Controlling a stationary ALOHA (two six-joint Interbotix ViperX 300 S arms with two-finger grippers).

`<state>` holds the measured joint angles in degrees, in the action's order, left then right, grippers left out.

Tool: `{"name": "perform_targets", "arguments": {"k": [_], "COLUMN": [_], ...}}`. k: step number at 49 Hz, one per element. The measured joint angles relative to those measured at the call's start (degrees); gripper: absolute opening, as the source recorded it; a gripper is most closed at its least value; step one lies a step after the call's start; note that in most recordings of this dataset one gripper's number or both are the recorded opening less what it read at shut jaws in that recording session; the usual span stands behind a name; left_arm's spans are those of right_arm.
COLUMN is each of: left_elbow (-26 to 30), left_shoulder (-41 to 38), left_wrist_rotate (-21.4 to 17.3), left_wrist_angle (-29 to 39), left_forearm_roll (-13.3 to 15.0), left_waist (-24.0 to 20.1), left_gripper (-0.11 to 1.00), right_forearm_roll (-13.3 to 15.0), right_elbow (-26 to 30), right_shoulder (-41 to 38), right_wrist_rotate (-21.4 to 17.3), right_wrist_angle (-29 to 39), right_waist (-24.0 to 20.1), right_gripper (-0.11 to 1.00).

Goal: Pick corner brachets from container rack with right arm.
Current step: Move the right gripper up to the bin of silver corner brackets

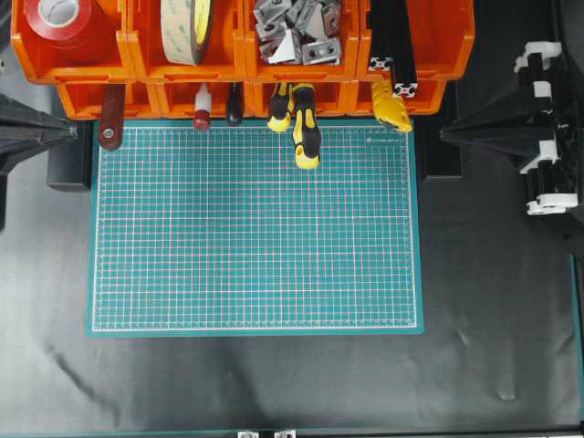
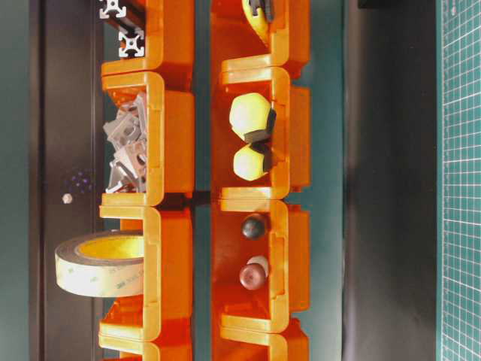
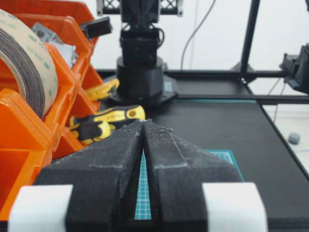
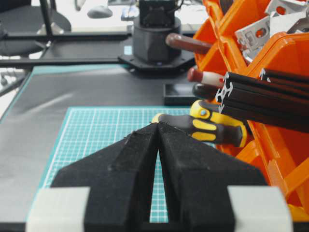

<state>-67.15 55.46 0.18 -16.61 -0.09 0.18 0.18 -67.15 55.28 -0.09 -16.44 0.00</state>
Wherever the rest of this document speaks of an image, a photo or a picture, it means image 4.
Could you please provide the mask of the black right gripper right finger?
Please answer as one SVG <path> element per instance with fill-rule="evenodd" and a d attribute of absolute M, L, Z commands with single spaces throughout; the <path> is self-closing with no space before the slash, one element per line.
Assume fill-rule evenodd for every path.
<path fill-rule="evenodd" d="M 236 220 L 227 187 L 265 186 L 263 174 L 164 122 L 158 131 L 162 170 L 181 224 L 188 232 L 233 232 Z"/>

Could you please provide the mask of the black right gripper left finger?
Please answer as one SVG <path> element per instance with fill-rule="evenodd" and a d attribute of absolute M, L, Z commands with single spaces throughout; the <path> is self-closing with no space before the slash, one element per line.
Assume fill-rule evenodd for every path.
<path fill-rule="evenodd" d="M 51 187 L 90 187 L 86 232 L 134 232 L 150 216 L 158 125 L 60 169 Z"/>

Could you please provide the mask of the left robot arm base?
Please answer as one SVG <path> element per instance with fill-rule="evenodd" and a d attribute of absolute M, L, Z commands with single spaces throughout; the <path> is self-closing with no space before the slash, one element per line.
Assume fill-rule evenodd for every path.
<path fill-rule="evenodd" d="M 118 60 L 140 71 L 180 71 L 194 64 L 194 54 L 167 45 L 168 35 L 181 35 L 175 12 L 183 1 L 140 0 L 131 37 L 120 42 Z"/>

